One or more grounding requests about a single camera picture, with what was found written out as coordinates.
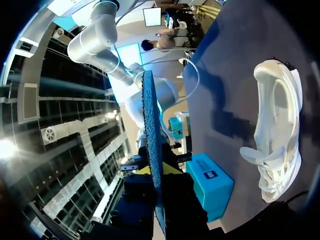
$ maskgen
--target blue sponge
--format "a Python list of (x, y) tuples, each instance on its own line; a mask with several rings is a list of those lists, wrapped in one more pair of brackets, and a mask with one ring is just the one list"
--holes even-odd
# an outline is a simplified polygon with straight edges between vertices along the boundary
[(162, 230), (165, 230), (164, 207), (162, 203), (162, 144), (160, 132), (160, 111), (158, 108), (156, 88), (152, 71), (145, 71), (142, 76), (142, 107), (146, 134), (148, 163), (157, 193), (155, 214)]

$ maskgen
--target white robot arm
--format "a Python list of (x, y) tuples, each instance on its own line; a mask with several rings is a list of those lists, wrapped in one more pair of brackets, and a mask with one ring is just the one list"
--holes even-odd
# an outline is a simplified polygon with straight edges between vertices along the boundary
[[(115, 17), (119, 3), (116, 0), (102, 1), (92, 8), (89, 25), (68, 45), (68, 55), (76, 63), (93, 65), (127, 86), (141, 82), (143, 67), (138, 63), (126, 68), (111, 51), (117, 39)], [(173, 106), (178, 100), (178, 91), (172, 81), (154, 77), (154, 84), (161, 110)], [(142, 94), (138, 92), (125, 101), (125, 108), (140, 128), (138, 140), (144, 129)]]

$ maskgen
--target shoe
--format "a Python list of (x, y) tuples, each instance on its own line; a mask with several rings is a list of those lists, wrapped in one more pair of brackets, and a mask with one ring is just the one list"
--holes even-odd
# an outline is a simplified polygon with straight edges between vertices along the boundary
[(298, 138), (303, 95), (300, 78), (292, 72), (280, 61), (267, 60), (253, 73), (259, 100), (254, 132), (257, 150), (241, 147), (240, 154), (257, 165), (261, 175), (258, 185), (266, 203), (287, 191), (301, 166)]
[(193, 56), (194, 56), (194, 52), (192, 52), (192, 51), (187, 51), (187, 50), (184, 50), (184, 54), (186, 55), (186, 57), (188, 58), (188, 59), (191, 59)]
[(179, 63), (181, 63), (183, 66), (185, 66), (186, 64), (186, 60), (184, 60), (183, 58), (179, 58)]

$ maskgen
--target desk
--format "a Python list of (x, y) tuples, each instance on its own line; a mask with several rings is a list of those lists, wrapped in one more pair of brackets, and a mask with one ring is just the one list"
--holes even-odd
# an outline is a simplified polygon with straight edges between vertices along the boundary
[[(193, 153), (206, 153), (235, 181), (221, 219), (226, 231), (267, 206), (258, 187), (258, 169), (241, 157), (239, 149), (256, 147), (258, 89), (253, 72), (257, 64), (272, 57), (298, 69), (303, 90), (302, 165), (279, 200), (310, 187), (320, 158), (320, 74), (315, 57), (319, 40), (314, 32), (319, 14), (315, 9), (309, 3), (295, 7), (290, 0), (228, 0), (191, 59), (201, 76), (198, 89), (188, 99)], [(196, 72), (188, 64), (182, 75), (189, 94), (197, 82)], [(296, 199), (292, 207), (299, 207), (302, 200)]]

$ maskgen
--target blue box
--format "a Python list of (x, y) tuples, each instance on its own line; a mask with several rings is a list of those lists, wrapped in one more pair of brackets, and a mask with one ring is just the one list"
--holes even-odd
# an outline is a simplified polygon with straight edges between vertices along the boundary
[(194, 181), (194, 192), (208, 213), (208, 223), (220, 219), (227, 208), (234, 181), (206, 154), (192, 156), (185, 171)]
[(171, 125), (171, 132), (173, 133), (173, 136), (175, 137), (175, 139), (182, 139), (183, 133), (182, 133), (182, 123), (179, 120), (179, 118), (175, 117), (170, 117), (169, 118), (169, 123)]

